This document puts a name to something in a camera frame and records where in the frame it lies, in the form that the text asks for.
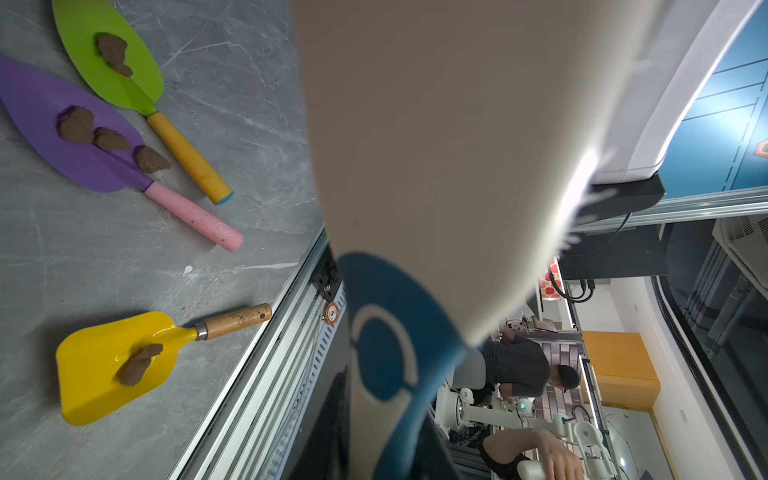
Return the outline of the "scrub brush blue white handle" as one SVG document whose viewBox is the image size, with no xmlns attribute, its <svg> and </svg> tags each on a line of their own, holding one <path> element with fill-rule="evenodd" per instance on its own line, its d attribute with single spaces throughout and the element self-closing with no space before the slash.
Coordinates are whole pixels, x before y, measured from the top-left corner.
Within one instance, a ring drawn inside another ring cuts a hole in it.
<svg viewBox="0 0 768 480">
<path fill-rule="evenodd" d="M 563 246 L 660 7 L 294 3 L 348 300 L 348 478 L 410 475 L 443 379 Z"/>
</svg>

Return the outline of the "second person forearm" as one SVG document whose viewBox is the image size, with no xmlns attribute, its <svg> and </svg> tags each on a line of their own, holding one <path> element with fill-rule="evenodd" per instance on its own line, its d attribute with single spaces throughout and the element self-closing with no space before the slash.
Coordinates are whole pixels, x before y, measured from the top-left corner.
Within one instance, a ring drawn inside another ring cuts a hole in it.
<svg viewBox="0 0 768 480">
<path fill-rule="evenodd" d="M 488 468 L 500 479 L 519 479 L 518 464 L 528 460 L 525 453 L 530 450 L 538 451 L 547 479 L 585 478 L 581 460 L 545 429 L 502 430 L 486 436 L 478 450 Z"/>
</svg>

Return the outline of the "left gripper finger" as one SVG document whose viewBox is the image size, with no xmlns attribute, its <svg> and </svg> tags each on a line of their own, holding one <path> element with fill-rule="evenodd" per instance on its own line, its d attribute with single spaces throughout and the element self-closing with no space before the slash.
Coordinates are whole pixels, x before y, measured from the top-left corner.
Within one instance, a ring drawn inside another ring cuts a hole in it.
<svg viewBox="0 0 768 480">
<path fill-rule="evenodd" d="M 348 478 L 348 369 L 337 373 L 286 479 Z"/>
</svg>

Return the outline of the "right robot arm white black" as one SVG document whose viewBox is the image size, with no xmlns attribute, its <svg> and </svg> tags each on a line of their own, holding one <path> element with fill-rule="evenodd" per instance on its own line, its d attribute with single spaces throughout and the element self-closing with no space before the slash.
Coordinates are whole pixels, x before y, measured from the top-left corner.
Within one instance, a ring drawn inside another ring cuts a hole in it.
<svg viewBox="0 0 768 480">
<path fill-rule="evenodd" d="M 701 194 L 673 195 L 661 176 L 673 136 L 717 65 L 757 12 L 757 1 L 663 1 L 606 137 L 578 243 L 557 264 L 567 280 L 664 274 L 654 225 L 687 217 Z"/>
</svg>

